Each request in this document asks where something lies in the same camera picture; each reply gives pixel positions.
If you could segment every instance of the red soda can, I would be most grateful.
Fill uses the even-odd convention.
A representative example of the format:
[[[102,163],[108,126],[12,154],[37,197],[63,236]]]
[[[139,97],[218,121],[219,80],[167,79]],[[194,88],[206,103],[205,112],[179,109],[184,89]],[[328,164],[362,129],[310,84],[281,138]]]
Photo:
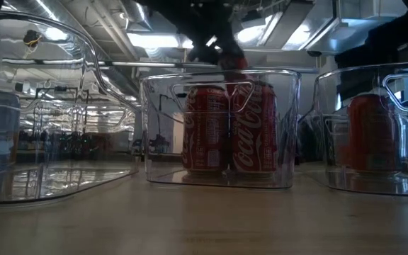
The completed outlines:
[[[190,172],[227,169],[229,101],[219,86],[194,86],[186,97],[183,114],[182,165]]]
[[[348,107],[349,152],[356,171],[397,170],[397,127],[389,100],[377,94],[360,95]]]
[[[276,117],[276,95],[272,86],[256,81],[235,87],[231,98],[231,141],[232,167],[236,171],[266,174],[276,170]]]

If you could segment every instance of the coca-cola logo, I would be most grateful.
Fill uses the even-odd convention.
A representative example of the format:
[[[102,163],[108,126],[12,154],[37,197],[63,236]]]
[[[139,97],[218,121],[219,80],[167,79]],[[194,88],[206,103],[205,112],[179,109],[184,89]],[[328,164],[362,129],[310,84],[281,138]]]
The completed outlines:
[[[236,97],[241,96],[243,100],[240,100],[240,98],[235,98],[234,100],[236,103],[234,105],[241,108],[242,106],[238,103],[247,99],[249,91],[249,86],[240,86],[237,90]],[[232,155],[232,158],[234,159],[234,164],[236,165],[237,169],[246,171],[247,167],[252,167],[254,165],[252,158],[255,152],[258,154],[259,159],[259,147],[262,145],[261,134],[259,133],[258,137],[254,137],[252,130],[261,128],[261,114],[262,87],[255,86],[253,94],[246,102],[245,107],[240,112],[234,114],[236,118],[236,123],[234,124],[234,135],[239,138],[237,142],[239,151],[235,152]]]
[[[191,156],[191,149],[193,148],[193,135],[194,135],[194,132],[191,133],[190,136],[188,136],[187,132],[184,132],[184,135],[183,135],[182,162],[184,164],[188,163],[187,154],[190,154]]]
[[[191,89],[190,93],[187,96],[186,100],[186,107],[185,111],[194,111],[195,110],[195,103],[196,103],[196,89]],[[185,125],[185,128],[193,128],[195,126],[195,122],[193,120],[193,114],[192,113],[184,113],[183,114],[183,124]]]

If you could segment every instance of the desk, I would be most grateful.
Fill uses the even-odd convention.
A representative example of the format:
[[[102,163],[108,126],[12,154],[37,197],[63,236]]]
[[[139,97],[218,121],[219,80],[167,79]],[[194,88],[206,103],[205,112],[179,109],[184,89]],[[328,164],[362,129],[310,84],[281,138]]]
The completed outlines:
[[[408,254],[408,198],[159,186],[142,173],[51,205],[0,209],[0,254]]]

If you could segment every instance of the ceiling light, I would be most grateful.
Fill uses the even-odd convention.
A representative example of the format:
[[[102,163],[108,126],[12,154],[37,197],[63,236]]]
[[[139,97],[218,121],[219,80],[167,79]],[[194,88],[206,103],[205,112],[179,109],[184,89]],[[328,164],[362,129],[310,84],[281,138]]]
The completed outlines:
[[[138,35],[134,33],[128,33],[127,35],[132,44],[137,47],[179,47],[179,42],[175,35]]]
[[[66,33],[57,28],[47,28],[45,37],[49,40],[66,40],[69,37]]]
[[[216,42],[217,41],[217,38],[215,37],[215,36],[213,36],[207,43],[206,43],[206,45],[207,46],[211,46],[214,42]]]
[[[237,39],[241,43],[247,43],[251,40],[257,39],[259,36],[261,36],[262,31],[264,30],[265,26],[263,25],[257,25],[254,27],[250,28],[245,28],[244,30],[240,31],[237,34]]]
[[[136,101],[136,98],[134,96],[126,96],[125,99],[129,101]]]

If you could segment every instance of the clear plastic container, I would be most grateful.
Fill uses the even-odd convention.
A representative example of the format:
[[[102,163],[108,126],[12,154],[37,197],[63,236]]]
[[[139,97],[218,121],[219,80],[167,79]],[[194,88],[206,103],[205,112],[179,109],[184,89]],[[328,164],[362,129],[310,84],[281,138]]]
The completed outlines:
[[[0,203],[67,196],[137,171],[140,109],[125,100],[137,95],[96,63],[80,32],[0,12]]]
[[[310,173],[332,188],[408,196],[408,63],[339,69],[314,92],[326,167]]]
[[[300,74],[151,76],[142,90],[148,181],[292,186]]]

